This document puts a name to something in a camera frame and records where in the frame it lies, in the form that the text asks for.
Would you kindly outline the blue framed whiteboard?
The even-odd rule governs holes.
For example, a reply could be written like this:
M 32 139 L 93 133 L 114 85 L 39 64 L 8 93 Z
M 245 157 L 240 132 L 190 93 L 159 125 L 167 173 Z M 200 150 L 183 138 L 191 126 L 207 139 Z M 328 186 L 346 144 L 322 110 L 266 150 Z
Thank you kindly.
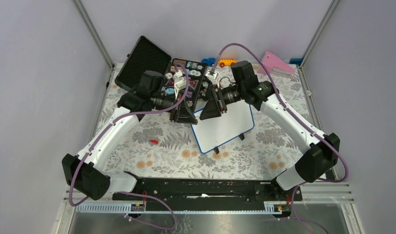
M 206 154 L 252 130 L 254 126 L 252 106 L 239 101 L 228 105 L 227 113 L 220 117 L 199 119 L 191 128 L 200 152 Z

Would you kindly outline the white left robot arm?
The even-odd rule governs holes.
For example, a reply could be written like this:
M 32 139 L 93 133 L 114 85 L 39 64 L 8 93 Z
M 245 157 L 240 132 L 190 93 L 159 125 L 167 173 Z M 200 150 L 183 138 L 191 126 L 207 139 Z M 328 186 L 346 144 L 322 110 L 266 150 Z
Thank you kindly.
M 129 173 L 107 173 L 102 169 L 112 151 L 122 138 L 146 115 L 169 112 L 186 103 L 187 93 L 193 81 L 187 70 L 180 68 L 175 73 L 174 96 L 161 96 L 161 84 L 164 75 L 154 71 L 145 71 L 139 84 L 131 88 L 119 100 L 112 116 L 76 155 L 66 154 L 62 159 L 62 168 L 67 184 L 70 186 L 69 203 L 73 201 L 73 191 L 85 195 L 82 201 L 90 198 L 99 200 L 106 193 L 124 193 L 130 200 L 142 196 L 142 186 L 137 178 Z

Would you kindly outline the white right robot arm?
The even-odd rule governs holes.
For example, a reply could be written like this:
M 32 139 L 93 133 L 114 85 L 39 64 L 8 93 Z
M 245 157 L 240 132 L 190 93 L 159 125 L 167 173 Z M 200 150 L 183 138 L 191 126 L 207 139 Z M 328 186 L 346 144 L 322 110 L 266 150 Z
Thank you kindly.
M 326 134 L 298 114 L 279 93 L 272 81 L 259 81 L 252 64 L 240 61 L 231 67 L 234 83 L 226 88 L 211 88 L 200 120 L 220 117 L 227 106 L 245 101 L 270 117 L 293 140 L 302 157 L 295 165 L 276 176 L 271 184 L 275 200 L 283 201 L 290 189 L 304 182 L 312 183 L 338 162 L 339 137 Z

